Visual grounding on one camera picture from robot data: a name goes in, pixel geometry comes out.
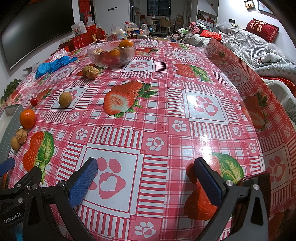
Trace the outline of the white rectangular tray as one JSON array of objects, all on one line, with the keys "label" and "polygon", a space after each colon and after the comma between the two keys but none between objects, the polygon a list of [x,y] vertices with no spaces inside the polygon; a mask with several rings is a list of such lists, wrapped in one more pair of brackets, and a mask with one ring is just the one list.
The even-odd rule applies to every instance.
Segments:
[{"label": "white rectangular tray", "polygon": [[20,115],[23,111],[21,104],[15,104],[4,108],[0,118],[0,162],[4,162],[11,149],[11,139],[20,128]]}]

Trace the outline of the kiwi beside bowl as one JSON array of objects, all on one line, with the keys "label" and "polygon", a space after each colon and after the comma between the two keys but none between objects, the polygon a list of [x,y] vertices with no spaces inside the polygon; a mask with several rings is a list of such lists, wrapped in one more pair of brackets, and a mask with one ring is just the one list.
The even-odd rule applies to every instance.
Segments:
[{"label": "kiwi beside bowl", "polygon": [[86,73],[88,72],[89,68],[90,68],[89,65],[87,65],[87,66],[85,66],[85,67],[83,68],[82,73],[83,73],[84,76],[86,76]]}]

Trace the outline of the red embroidered cushion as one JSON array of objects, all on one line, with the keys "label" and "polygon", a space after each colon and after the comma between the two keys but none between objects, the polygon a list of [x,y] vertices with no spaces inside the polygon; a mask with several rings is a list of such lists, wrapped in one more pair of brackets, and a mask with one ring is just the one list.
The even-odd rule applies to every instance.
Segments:
[{"label": "red embroidered cushion", "polygon": [[247,26],[246,31],[253,33],[269,43],[273,43],[278,36],[279,28],[264,21],[253,19]]}]

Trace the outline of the wrinkled walnut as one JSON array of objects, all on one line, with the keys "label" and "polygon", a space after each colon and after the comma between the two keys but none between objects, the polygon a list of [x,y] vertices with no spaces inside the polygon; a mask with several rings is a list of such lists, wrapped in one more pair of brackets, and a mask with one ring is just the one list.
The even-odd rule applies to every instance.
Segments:
[{"label": "wrinkled walnut", "polygon": [[20,128],[16,131],[16,139],[20,144],[23,144],[27,140],[28,131],[24,128]]}]

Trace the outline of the brown kiwi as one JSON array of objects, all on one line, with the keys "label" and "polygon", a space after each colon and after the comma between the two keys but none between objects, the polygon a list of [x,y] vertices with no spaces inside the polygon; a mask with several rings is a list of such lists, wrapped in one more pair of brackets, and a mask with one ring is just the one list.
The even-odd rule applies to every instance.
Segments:
[{"label": "brown kiwi", "polygon": [[21,144],[18,142],[16,136],[12,137],[11,139],[11,148],[15,151],[20,149]]}]

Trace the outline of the pink strawberry tablecloth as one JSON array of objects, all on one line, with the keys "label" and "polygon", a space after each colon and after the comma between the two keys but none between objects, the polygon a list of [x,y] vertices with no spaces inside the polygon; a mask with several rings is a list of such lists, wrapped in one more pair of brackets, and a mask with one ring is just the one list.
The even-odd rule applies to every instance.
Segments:
[{"label": "pink strawberry tablecloth", "polygon": [[[28,168],[43,186],[66,180],[93,157],[90,190],[77,212],[97,240],[194,240],[215,211],[190,168],[203,157],[224,179],[270,174],[270,240],[295,212],[295,129],[272,90],[215,40],[198,48],[136,41],[131,61],[93,80],[86,48],[54,73],[30,74],[7,105],[34,107],[36,123],[6,177],[12,187]],[[59,105],[63,92],[72,102]]]}]

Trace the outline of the orange in bowl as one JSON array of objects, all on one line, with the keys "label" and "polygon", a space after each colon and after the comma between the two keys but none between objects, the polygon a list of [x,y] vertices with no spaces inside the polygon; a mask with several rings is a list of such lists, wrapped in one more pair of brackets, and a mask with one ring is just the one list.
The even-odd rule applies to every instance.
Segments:
[{"label": "orange in bowl", "polygon": [[122,40],[119,43],[119,48],[123,48],[123,47],[133,47],[134,43],[131,40]]}]

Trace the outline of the red gift boxes stack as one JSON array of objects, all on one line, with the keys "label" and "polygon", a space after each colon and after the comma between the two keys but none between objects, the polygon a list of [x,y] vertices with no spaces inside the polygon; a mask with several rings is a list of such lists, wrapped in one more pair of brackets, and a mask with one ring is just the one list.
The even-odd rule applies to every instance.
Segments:
[{"label": "red gift boxes stack", "polygon": [[107,33],[101,27],[91,25],[86,27],[87,32],[79,36],[72,37],[66,42],[59,45],[59,49],[65,48],[67,52],[71,52],[88,46],[93,42],[103,40],[107,37]]}]

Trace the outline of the orange mandarin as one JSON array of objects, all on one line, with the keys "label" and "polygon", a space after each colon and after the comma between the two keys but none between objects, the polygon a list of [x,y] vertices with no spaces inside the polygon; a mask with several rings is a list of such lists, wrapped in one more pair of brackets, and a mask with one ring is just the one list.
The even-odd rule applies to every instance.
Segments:
[{"label": "orange mandarin", "polygon": [[25,109],[20,115],[20,124],[25,129],[31,129],[36,122],[35,112],[31,109]]}]

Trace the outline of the green potted plant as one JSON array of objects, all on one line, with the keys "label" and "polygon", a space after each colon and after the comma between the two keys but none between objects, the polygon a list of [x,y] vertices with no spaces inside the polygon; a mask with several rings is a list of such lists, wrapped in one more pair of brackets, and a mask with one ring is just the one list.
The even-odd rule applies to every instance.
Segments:
[{"label": "green potted plant", "polygon": [[12,82],[10,82],[9,85],[6,86],[6,89],[4,89],[4,94],[1,97],[1,106],[3,106],[7,99],[12,95],[21,81],[21,79],[15,78]]}]

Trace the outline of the glass fruit bowl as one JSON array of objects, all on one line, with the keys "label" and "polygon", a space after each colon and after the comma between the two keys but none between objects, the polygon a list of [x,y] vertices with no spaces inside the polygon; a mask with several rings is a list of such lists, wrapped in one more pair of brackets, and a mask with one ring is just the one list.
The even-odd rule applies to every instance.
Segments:
[{"label": "glass fruit bowl", "polygon": [[119,48],[121,41],[109,41],[102,45],[95,45],[87,49],[87,55],[91,62],[101,68],[115,68],[128,64],[136,51],[133,47]]}]

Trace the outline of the walnut beside bowl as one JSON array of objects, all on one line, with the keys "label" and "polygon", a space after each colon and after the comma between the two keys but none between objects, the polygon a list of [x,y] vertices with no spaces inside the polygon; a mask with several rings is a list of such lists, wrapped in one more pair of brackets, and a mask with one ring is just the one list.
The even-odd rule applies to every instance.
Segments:
[{"label": "walnut beside bowl", "polygon": [[100,73],[100,70],[93,67],[93,66],[88,66],[87,70],[86,70],[86,77],[89,79],[95,79]]}]

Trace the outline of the brown kiwi mid table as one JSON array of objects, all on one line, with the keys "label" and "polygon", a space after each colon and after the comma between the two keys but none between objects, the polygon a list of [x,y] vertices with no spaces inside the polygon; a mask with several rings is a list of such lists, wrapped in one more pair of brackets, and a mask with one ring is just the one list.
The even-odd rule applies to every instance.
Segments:
[{"label": "brown kiwi mid table", "polygon": [[67,106],[69,106],[72,102],[72,95],[70,92],[63,92],[61,93],[60,97],[59,97],[59,105],[62,108],[66,108]]}]

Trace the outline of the blue plastic gloves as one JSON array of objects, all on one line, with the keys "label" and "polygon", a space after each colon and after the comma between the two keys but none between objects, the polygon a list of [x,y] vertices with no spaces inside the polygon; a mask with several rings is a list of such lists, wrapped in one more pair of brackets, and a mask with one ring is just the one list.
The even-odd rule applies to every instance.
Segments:
[{"label": "blue plastic gloves", "polygon": [[46,73],[53,73],[60,69],[63,66],[66,66],[77,60],[77,57],[70,58],[69,56],[63,56],[59,59],[56,59],[53,62],[43,63],[37,68],[35,78],[40,78]]}]

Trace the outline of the red cherry tomato on table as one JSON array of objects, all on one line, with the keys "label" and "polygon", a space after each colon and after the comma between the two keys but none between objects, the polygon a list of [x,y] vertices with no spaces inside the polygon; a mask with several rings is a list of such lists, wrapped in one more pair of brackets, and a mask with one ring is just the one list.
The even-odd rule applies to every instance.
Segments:
[{"label": "red cherry tomato on table", "polygon": [[36,106],[37,104],[38,104],[38,99],[36,98],[36,97],[34,97],[34,98],[32,98],[31,100],[30,100],[30,104],[31,104],[31,106]]}]

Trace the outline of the black television screen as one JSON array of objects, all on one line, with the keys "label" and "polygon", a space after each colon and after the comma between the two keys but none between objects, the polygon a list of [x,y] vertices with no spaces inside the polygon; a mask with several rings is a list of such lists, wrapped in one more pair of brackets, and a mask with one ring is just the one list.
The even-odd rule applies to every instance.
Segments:
[{"label": "black television screen", "polygon": [[40,46],[71,32],[73,24],[72,1],[33,1],[27,4],[1,34],[8,67],[14,68]]}]

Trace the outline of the grey white bedding sofa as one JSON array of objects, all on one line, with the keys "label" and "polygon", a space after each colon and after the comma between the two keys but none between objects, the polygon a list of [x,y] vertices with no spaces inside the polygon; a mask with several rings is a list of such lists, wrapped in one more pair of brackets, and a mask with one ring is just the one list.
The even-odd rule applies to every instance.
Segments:
[{"label": "grey white bedding sofa", "polygon": [[238,25],[222,22],[210,37],[220,34],[221,43],[234,52],[259,76],[283,82],[295,95],[295,61],[273,43]]}]

